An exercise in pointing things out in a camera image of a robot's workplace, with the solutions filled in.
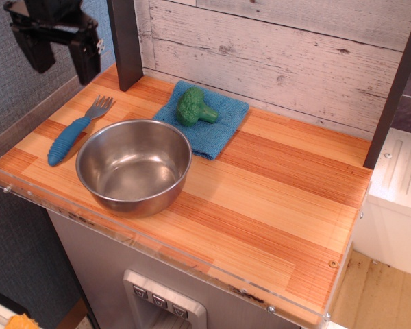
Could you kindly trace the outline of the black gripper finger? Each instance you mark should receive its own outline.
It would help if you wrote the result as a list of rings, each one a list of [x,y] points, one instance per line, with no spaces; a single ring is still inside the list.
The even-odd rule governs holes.
[[[43,40],[31,31],[13,29],[12,32],[23,54],[35,71],[44,73],[55,64],[51,43],[48,40]]]
[[[99,50],[94,44],[73,41],[69,51],[81,85],[89,84],[101,72]]]

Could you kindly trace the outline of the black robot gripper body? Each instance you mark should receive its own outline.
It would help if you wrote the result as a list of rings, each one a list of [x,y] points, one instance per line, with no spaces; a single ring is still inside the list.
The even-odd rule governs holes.
[[[103,42],[97,35],[98,22],[81,6],[81,1],[6,1],[3,9],[11,16],[12,30],[31,31],[61,45],[94,44],[100,54]]]

